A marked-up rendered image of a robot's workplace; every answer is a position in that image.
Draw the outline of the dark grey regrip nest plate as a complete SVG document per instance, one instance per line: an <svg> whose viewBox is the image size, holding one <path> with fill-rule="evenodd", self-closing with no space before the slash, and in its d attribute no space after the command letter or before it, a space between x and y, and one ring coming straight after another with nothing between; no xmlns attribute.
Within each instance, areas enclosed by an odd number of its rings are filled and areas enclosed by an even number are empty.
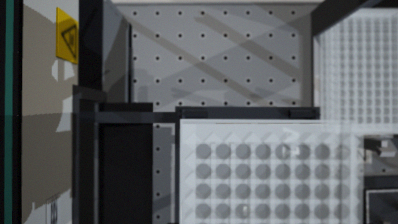
<svg viewBox="0 0 398 224"><path fill-rule="evenodd" d="M398 175L364 176L364 185L363 224L398 224Z"/></svg>

